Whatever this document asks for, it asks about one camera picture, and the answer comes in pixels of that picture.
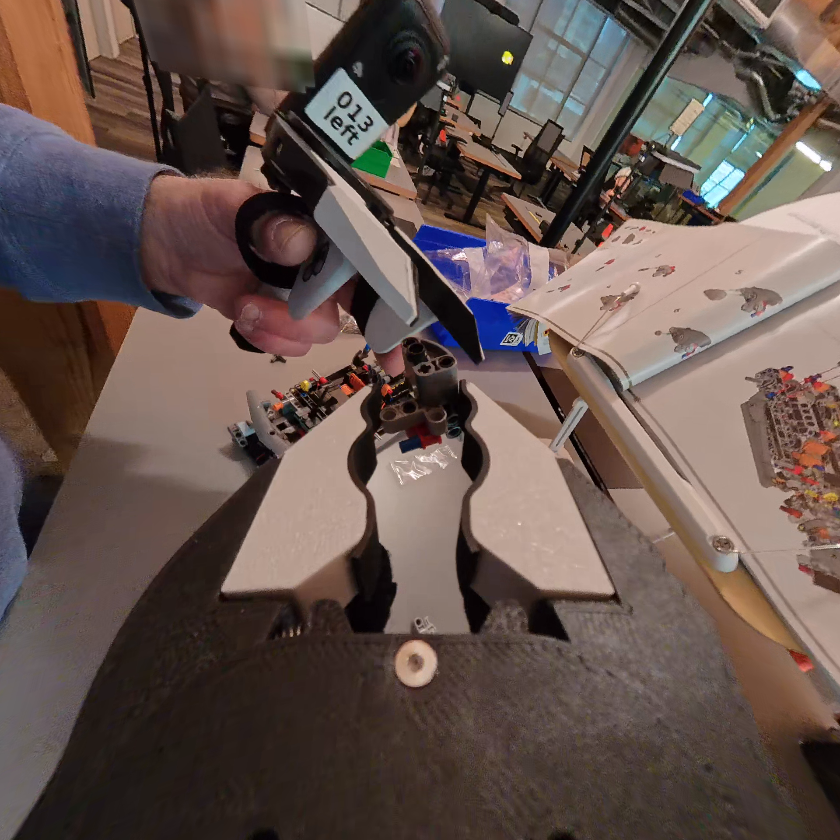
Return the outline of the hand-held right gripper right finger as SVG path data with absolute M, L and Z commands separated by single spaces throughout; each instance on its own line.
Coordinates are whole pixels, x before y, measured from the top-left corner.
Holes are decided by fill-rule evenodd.
M 557 602 L 620 605 L 556 454 L 474 383 L 458 383 L 458 420 L 469 478 L 458 588 L 470 632 L 499 604 L 521 611 L 526 632 L 562 632 Z

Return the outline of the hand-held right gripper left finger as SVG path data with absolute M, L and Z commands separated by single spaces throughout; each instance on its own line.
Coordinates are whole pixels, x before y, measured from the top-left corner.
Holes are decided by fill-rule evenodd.
M 282 457 L 222 585 L 307 617 L 344 608 L 355 632 L 384 631 L 384 546 L 368 485 L 377 467 L 380 383 L 365 385 Z

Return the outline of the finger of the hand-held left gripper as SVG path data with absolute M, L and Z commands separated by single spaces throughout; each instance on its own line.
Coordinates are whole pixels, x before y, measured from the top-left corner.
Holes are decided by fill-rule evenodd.
M 313 271 L 315 308 L 359 276 L 353 317 L 374 352 L 438 321 L 472 361 L 484 360 L 473 312 L 401 229 L 377 219 L 343 184 L 327 187 L 313 218 L 327 238 L 325 260 Z

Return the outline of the partly built lego car model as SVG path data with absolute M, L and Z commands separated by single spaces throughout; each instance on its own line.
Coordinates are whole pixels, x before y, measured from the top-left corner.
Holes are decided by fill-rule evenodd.
M 368 350 L 360 351 L 336 372 L 326 376 L 314 372 L 284 392 L 272 391 L 271 398 L 248 390 L 248 416 L 227 428 L 233 445 L 255 466 L 282 459 L 291 446 L 363 387 L 378 380 L 391 383 L 392 378 L 369 355 Z

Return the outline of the small lego subassembly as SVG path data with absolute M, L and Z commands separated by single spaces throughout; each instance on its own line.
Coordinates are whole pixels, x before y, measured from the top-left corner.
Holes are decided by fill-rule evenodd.
M 402 376 L 378 386 L 380 427 L 402 435 L 400 451 L 411 454 L 459 438 L 459 374 L 454 355 L 429 339 L 402 342 Z

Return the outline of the person's left forearm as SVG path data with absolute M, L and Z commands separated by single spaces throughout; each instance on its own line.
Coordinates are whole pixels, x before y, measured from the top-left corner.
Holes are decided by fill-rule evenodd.
M 1 105 L 1 286 L 31 301 L 114 301 L 187 319 L 200 304 L 151 291 L 140 263 L 151 184 L 171 167 L 70 137 Z

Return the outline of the lego instruction manual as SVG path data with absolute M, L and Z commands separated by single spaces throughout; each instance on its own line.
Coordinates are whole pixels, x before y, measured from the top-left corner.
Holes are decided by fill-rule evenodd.
M 744 223 L 629 220 L 510 305 L 596 362 L 838 685 L 838 193 Z

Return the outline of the person's left hand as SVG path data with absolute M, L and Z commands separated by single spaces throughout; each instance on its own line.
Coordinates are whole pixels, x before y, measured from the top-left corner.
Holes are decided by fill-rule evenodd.
M 159 175 L 145 200 L 140 267 L 145 286 L 165 303 L 210 307 L 268 354 L 303 356 L 340 333 L 340 309 L 354 293 L 349 282 L 305 319 L 272 297 L 247 267 L 235 237 L 235 217 L 253 195 L 247 182 Z

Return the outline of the green plastic bin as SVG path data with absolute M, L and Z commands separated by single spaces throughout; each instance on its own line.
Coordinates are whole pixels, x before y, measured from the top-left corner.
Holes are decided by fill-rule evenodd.
M 393 159 L 394 154 L 391 147 L 383 140 L 378 140 L 352 163 L 352 167 L 357 172 L 385 179 L 390 171 Z

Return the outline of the black monitor screen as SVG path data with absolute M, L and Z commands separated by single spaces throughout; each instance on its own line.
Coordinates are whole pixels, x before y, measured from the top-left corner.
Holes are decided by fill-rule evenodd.
M 448 69 L 458 85 L 504 100 L 532 42 L 518 16 L 496 2 L 446 1 L 440 17 L 450 43 Z

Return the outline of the white book stand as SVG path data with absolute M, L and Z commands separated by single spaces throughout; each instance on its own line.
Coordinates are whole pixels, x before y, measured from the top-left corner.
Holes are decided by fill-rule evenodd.
M 803 629 L 793 628 L 750 571 L 739 559 L 732 559 L 734 552 L 714 547 L 715 539 L 723 535 L 721 514 L 713 512 L 711 504 L 672 465 L 602 368 L 555 332 L 549 334 L 549 344 L 588 411 L 726 605 L 761 635 L 829 670 L 826 651 Z

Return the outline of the small empty clear bag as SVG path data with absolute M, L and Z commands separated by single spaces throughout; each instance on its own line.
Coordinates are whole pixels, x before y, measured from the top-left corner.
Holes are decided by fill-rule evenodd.
M 409 487 L 419 480 L 436 475 L 460 461 L 460 456 L 448 445 L 439 444 L 407 453 L 407 457 L 390 462 L 392 473 L 400 487 Z

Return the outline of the pile of clear plastic bags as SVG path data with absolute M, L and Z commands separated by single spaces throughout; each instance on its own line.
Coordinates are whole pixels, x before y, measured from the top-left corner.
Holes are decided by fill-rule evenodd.
M 482 243 L 463 235 L 430 228 L 415 242 L 458 296 L 513 303 L 544 287 L 570 267 L 563 250 L 544 248 L 486 220 Z

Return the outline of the blue plastic bin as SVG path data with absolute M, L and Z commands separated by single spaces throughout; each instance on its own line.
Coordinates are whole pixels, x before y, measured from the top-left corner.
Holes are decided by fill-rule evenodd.
M 417 247 L 419 246 L 415 242 L 416 238 L 420 238 L 423 244 L 430 228 L 441 227 L 427 224 L 421 226 L 413 240 Z M 474 236 L 448 231 L 454 232 L 455 235 L 465 236 L 467 241 L 484 242 Z M 538 354 L 546 354 L 549 351 L 548 340 L 543 337 L 544 328 L 538 328 L 528 318 L 509 312 L 510 305 L 516 302 L 502 303 L 480 299 L 462 301 L 476 317 L 479 338 L 484 350 L 531 350 Z

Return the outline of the black office chair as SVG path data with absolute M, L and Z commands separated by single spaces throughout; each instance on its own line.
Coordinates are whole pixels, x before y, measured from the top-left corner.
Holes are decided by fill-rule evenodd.
M 521 187 L 535 186 L 541 181 L 563 139 L 564 128 L 555 121 L 546 121 L 517 163 Z

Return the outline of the black steel column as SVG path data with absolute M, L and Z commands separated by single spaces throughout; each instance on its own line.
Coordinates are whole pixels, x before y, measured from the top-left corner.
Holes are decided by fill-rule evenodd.
M 710 5 L 711 1 L 687 1 L 681 8 L 614 120 L 604 132 L 585 173 L 542 234 L 540 243 L 543 247 L 552 249 L 560 243 L 567 229 L 601 186 L 614 153 L 644 112 Z

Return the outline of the wooden cabinet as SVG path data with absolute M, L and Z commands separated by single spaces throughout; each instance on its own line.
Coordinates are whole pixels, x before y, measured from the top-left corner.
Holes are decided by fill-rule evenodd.
M 58 1 L 1 2 L 1 101 L 96 143 Z M 2 371 L 66 473 L 133 319 L 118 303 L 2 292 Z

